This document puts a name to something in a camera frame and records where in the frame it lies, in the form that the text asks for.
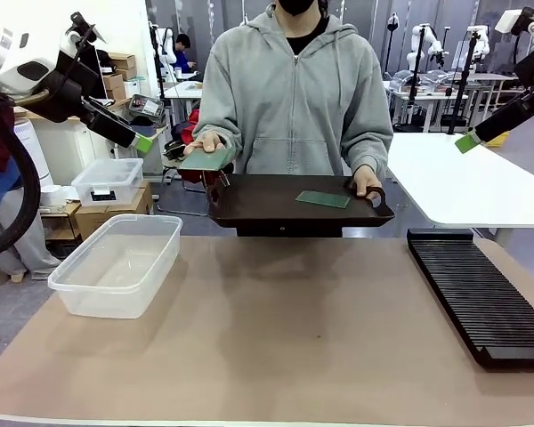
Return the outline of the person's right hand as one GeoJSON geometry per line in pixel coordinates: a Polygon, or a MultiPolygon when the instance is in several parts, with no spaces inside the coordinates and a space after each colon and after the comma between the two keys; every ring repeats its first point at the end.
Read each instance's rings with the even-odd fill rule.
{"type": "Polygon", "coordinates": [[[189,155],[195,149],[203,149],[206,153],[213,153],[218,149],[225,149],[226,146],[218,133],[214,131],[206,131],[200,134],[193,142],[191,142],[184,150],[186,155],[189,155]]]}

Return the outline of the person's left hand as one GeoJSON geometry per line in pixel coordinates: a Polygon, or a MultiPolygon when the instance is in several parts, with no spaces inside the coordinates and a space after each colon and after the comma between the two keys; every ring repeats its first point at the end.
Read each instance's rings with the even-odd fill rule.
{"type": "Polygon", "coordinates": [[[379,194],[373,191],[372,188],[381,188],[382,183],[378,180],[374,170],[370,166],[360,166],[354,172],[352,178],[358,197],[364,197],[369,200],[379,197],[379,194]]]}

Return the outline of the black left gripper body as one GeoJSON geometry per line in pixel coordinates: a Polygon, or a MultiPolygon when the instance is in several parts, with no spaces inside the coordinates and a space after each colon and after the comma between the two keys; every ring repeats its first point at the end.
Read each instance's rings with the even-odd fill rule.
{"type": "Polygon", "coordinates": [[[34,94],[48,91],[44,99],[31,103],[25,109],[54,123],[78,117],[84,122],[84,99],[87,99],[100,77],[80,60],[60,52],[56,68],[34,90],[34,94]]]}

